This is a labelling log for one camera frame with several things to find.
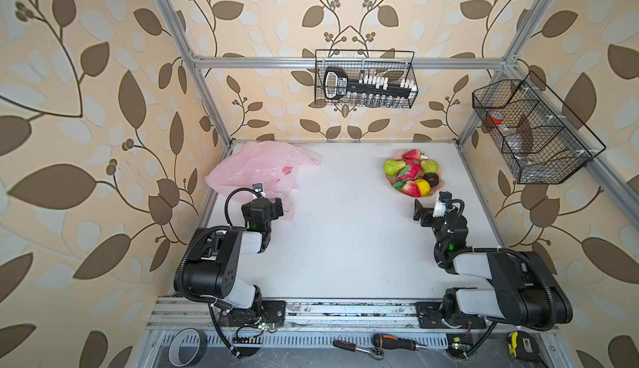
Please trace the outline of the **pink plastic bag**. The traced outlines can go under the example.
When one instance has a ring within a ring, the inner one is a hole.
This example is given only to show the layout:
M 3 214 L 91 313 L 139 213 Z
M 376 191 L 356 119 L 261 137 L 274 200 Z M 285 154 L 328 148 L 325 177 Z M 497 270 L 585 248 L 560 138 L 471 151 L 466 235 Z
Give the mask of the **pink plastic bag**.
M 218 164 L 205 182 L 221 196 L 259 183 L 269 199 L 281 199 L 283 219 L 294 221 L 295 207 L 290 194 L 300 188 L 297 176 L 301 168 L 319 165 L 319 155 L 289 143 L 249 142 Z

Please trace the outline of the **peach scalloped plastic plate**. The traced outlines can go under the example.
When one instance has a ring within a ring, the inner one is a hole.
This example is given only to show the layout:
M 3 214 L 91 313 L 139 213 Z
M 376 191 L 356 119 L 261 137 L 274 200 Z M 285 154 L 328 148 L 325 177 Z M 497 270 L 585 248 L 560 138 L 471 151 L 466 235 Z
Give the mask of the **peach scalloped plastic plate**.
M 388 183 L 405 196 L 422 198 L 434 196 L 443 189 L 439 163 L 420 156 L 417 150 L 404 153 L 402 158 L 388 159 L 383 164 L 383 172 Z

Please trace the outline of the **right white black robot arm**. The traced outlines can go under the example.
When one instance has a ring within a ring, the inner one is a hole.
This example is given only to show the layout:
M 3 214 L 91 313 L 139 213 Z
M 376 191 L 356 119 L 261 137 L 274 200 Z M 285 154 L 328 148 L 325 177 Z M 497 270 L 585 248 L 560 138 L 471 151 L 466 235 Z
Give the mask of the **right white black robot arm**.
M 423 329 L 485 331 L 463 357 L 472 356 L 499 324 L 550 331 L 572 321 L 572 304 L 539 253 L 468 245 L 462 200 L 444 193 L 432 207 L 416 201 L 413 218 L 434 233 L 437 267 L 450 275 L 477 277 L 489 283 L 487 289 L 449 288 L 440 302 L 415 305 Z

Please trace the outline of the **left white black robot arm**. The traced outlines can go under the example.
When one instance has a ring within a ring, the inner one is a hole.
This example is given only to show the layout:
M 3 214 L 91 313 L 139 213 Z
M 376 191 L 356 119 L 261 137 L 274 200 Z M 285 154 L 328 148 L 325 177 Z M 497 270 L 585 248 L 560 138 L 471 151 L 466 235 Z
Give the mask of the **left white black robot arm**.
M 253 199 L 241 206 L 243 224 L 231 222 L 229 205 L 233 196 L 250 193 Z M 191 242 L 176 270 L 174 289 L 188 301 L 206 304 L 211 321 L 224 346 L 236 358 L 241 352 L 221 329 L 213 309 L 227 312 L 240 324 L 240 328 L 264 330 L 269 313 L 264 310 L 261 289 L 238 278 L 240 257 L 261 254 L 271 243 L 272 223 L 284 216 L 280 198 L 268 198 L 263 186 L 233 190 L 224 204 L 226 224 L 201 227 Z

